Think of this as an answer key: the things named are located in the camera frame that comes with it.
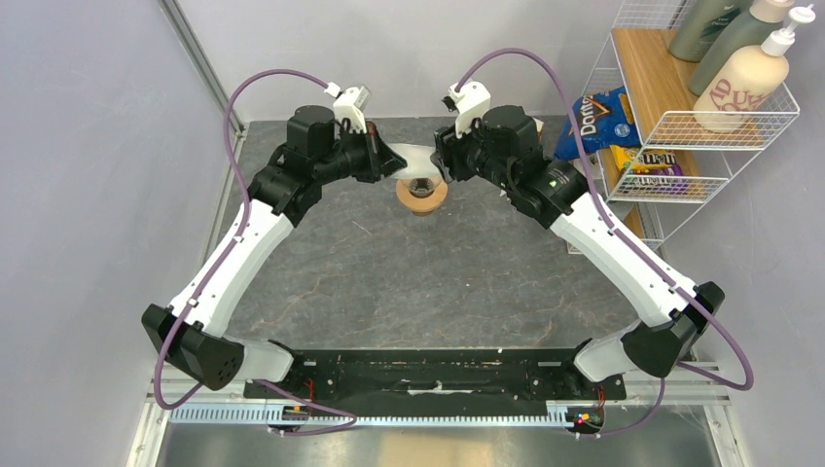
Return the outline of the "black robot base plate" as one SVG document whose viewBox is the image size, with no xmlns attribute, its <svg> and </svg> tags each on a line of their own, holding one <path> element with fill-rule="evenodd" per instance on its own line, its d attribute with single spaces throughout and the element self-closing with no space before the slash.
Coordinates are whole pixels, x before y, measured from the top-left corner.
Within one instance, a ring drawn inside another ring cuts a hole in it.
<svg viewBox="0 0 825 467">
<path fill-rule="evenodd" d="M 573 374 L 570 348 L 300 350 L 279 387 L 360 417 L 541 415 L 549 401 L 624 401 L 623 379 Z"/>
</svg>

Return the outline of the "round wooden dripper stand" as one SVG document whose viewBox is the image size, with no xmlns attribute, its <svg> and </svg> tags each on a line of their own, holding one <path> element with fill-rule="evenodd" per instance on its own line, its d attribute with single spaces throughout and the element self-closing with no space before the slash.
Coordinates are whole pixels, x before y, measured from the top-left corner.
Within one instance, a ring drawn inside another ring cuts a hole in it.
<svg viewBox="0 0 825 467">
<path fill-rule="evenodd" d="M 411 190 L 413 182 L 416 182 L 416 179 L 398 180 L 395 188 L 397 199 L 413 215 L 428 216 L 445 203 L 448 197 L 448 185 L 445 182 L 436 183 L 425 196 L 417 196 Z"/>
</svg>

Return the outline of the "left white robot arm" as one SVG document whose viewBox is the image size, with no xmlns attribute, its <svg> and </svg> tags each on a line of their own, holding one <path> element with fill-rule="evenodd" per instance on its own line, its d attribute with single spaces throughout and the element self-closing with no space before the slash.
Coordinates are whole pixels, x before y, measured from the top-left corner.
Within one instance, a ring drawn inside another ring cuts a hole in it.
<svg viewBox="0 0 825 467">
<path fill-rule="evenodd" d="M 227 337 L 239 299 L 273 250 L 322 199 L 325 185 L 376 183 L 409 168 L 398 144 L 368 122 L 355 129 L 332 109 L 307 105 L 286 123 L 285 141 L 252 178 L 232 228 L 190 284 L 168 305 L 150 304 L 141 324 L 163 364 L 218 390 L 237 378 L 263 378 L 282 397 L 299 394 L 305 371 L 276 343 Z"/>
</svg>

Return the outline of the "clear glass dripper cone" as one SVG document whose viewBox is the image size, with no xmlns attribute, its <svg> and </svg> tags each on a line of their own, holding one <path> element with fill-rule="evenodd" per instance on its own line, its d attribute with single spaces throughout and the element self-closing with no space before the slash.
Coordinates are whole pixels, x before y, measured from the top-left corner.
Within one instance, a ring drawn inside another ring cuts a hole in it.
<svg viewBox="0 0 825 467">
<path fill-rule="evenodd" d="M 440 177 L 416 177 L 403 180 L 407 192 L 414 198 L 429 198 L 442 185 Z"/>
</svg>

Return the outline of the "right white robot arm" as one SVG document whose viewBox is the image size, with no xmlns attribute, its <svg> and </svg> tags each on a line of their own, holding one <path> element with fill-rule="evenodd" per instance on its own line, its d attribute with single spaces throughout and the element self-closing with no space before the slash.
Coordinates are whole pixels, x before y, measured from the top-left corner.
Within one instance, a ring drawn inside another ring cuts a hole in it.
<svg viewBox="0 0 825 467">
<path fill-rule="evenodd" d="M 588 397 L 601 381 L 634 369 L 667 377 L 725 300 L 716 283 L 697 284 L 656 255 L 570 162 L 545 158 L 537 123 L 521 107 L 461 114 L 436 143 L 448 179 L 480 177 L 503 190 L 519 213 L 583 253 L 635 309 L 628 327 L 578 346 L 561 372 L 572 397 Z"/>
</svg>

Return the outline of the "single white coffee filter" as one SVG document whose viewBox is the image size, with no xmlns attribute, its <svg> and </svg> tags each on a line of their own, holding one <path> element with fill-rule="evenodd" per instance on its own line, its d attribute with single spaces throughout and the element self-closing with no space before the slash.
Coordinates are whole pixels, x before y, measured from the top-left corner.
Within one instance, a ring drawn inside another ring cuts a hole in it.
<svg viewBox="0 0 825 467">
<path fill-rule="evenodd" d="M 401 180 L 429 178 L 437 183 L 444 181 L 441 170 L 432 161 L 433 156 L 437 154 L 435 147 L 390 143 L 388 148 L 406 163 L 404 167 L 391 173 L 389 178 Z"/>
</svg>

